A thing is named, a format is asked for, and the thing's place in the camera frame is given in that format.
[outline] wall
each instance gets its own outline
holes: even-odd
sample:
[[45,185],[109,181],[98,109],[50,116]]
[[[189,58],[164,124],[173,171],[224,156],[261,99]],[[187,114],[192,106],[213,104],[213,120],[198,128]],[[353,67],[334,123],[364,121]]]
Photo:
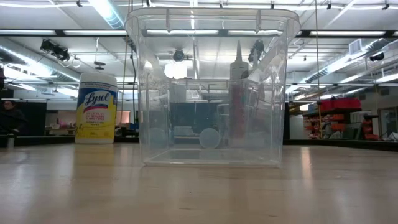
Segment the wall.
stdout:
[[[381,96],[378,93],[366,93],[365,100],[361,100],[362,110],[372,111],[372,115],[377,115],[379,109],[398,106],[398,88],[391,87],[390,94]],[[380,135],[379,120],[373,119],[373,134]]]

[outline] table surface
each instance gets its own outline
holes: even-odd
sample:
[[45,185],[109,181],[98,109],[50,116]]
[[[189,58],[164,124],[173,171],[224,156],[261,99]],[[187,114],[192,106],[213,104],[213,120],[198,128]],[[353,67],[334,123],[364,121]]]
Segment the table surface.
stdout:
[[0,223],[398,223],[398,153],[286,146],[281,168],[146,167],[137,144],[0,152]]

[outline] lysol wipes container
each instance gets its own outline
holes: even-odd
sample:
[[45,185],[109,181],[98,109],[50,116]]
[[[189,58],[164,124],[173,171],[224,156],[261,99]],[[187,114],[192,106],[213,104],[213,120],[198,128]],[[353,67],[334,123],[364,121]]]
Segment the lysol wipes container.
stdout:
[[103,73],[80,76],[75,143],[111,144],[116,124],[116,78]]

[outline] ceiling light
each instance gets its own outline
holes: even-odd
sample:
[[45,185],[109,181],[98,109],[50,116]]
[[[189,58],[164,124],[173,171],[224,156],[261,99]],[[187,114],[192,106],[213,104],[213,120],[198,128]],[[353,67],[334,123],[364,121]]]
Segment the ceiling light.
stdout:
[[[330,35],[330,36],[345,36],[345,35],[350,35],[350,36],[380,36],[384,35],[386,31],[318,31],[318,36],[319,35]],[[311,31],[310,33],[311,36],[317,35],[316,31]]]
[[25,90],[36,91],[36,89],[31,87],[30,85],[25,85],[25,84],[19,84],[19,85],[8,84],[8,85],[18,87],[18,88],[23,88]]
[[335,94],[328,94],[328,95],[323,95],[320,97],[321,100],[325,100],[325,99],[330,99],[332,96],[339,96],[341,95],[340,93],[335,93]]
[[398,83],[384,83],[380,84],[379,86],[398,86]]
[[316,100],[293,100],[293,103],[316,103]]
[[357,79],[357,78],[359,78],[359,77],[361,77],[361,76],[360,76],[360,75],[353,75],[353,76],[350,76],[350,77],[348,77],[348,78],[343,79],[343,80],[340,81],[339,83],[351,82],[351,81],[353,81],[353,80],[355,80],[355,79]]
[[54,30],[0,30],[0,35],[56,35]]
[[373,86],[373,84],[370,83],[339,83],[337,84],[338,86]]
[[216,35],[218,34],[218,30],[172,30],[170,32],[171,35]]
[[125,30],[65,30],[65,35],[126,35]]
[[217,35],[218,30],[147,30],[149,35]]
[[298,86],[298,87],[300,87],[300,88],[312,88],[313,86],[314,86],[314,87],[319,87],[319,88],[324,88],[324,87],[326,87],[326,85],[320,85],[320,86],[318,86],[318,85],[296,85],[296,86]]
[[350,95],[350,94],[356,93],[358,91],[362,91],[364,89],[366,89],[366,88],[364,87],[364,88],[359,88],[359,89],[356,89],[356,90],[351,90],[351,91],[346,92],[345,94],[346,95]]
[[68,95],[68,96],[73,96],[73,97],[77,97],[78,96],[78,91],[77,90],[71,90],[68,88],[59,88],[57,90],[58,92]]
[[288,89],[286,89],[285,94],[289,94],[289,93],[293,92],[294,90],[296,90],[296,89],[298,89],[298,88],[300,88],[300,87],[297,86],[297,85],[292,85],[291,87],[289,87]]
[[385,77],[379,78],[378,80],[376,80],[376,83],[388,82],[395,79],[398,79],[398,73],[393,75],[386,75]]
[[254,30],[230,30],[229,35],[281,35],[282,31],[278,30],[260,30],[256,33]]
[[309,104],[301,105],[300,106],[300,111],[308,111],[308,106],[309,106]]
[[123,28],[123,20],[109,0],[88,1],[113,29]]

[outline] pipe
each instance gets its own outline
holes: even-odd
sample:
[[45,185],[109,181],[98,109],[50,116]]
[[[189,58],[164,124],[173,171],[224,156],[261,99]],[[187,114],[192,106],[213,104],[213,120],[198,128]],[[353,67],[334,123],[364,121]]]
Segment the pipe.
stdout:
[[57,72],[65,77],[68,77],[76,82],[79,81],[80,74],[70,70],[69,68],[65,68],[58,63],[39,55],[31,50],[28,50],[25,47],[20,46],[19,44],[5,38],[0,37],[0,50],[7,52],[15,57],[20,58],[25,61],[28,65],[39,65],[46,69],[48,72],[53,73]]
[[317,68],[314,68],[311,72],[309,72],[309,76],[305,79],[306,83],[311,83],[312,81],[316,80],[317,78],[324,77],[325,75],[329,75],[339,69],[344,68],[345,66],[351,65],[355,61],[375,54],[376,52],[380,51],[383,47],[389,45],[396,41],[396,39],[384,39],[380,38],[375,41],[371,41],[369,39],[362,39],[363,47],[362,53],[351,55],[349,50],[341,55],[334,57],[325,62],[323,68],[320,68],[319,71]]

